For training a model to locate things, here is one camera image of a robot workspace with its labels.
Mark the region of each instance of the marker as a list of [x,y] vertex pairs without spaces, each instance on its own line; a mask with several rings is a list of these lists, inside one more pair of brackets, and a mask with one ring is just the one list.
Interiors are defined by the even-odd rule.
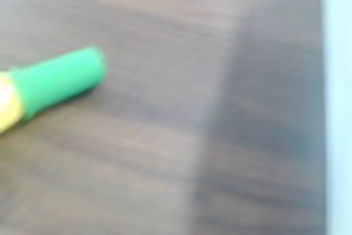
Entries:
[[22,69],[0,72],[0,133],[100,84],[104,54],[95,47]]

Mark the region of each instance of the yellow marker body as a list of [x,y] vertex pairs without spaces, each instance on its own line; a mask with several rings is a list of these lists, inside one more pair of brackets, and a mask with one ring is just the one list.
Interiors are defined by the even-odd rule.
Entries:
[[0,72],[0,133],[12,127],[25,114],[13,79]]

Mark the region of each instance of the wooden surface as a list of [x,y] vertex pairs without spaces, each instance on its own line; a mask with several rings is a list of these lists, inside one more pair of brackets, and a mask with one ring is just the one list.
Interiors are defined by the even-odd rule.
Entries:
[[325,233],[320,0],[0,0],[0,68],[94,92],[0,138],[0,234]]

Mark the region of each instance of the green marker cap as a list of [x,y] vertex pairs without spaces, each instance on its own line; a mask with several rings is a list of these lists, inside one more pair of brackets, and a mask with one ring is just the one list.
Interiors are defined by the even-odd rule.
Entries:
[[101,83],[106,75],[104,54],[85,48],[11,72],[22,98],[25,119]]

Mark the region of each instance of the desk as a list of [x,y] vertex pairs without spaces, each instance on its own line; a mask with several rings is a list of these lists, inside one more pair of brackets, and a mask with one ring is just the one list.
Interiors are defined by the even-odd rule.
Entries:
[[320,0],[0,0],[0,67],[98,44],[1,136],[2,234],[321,235]]

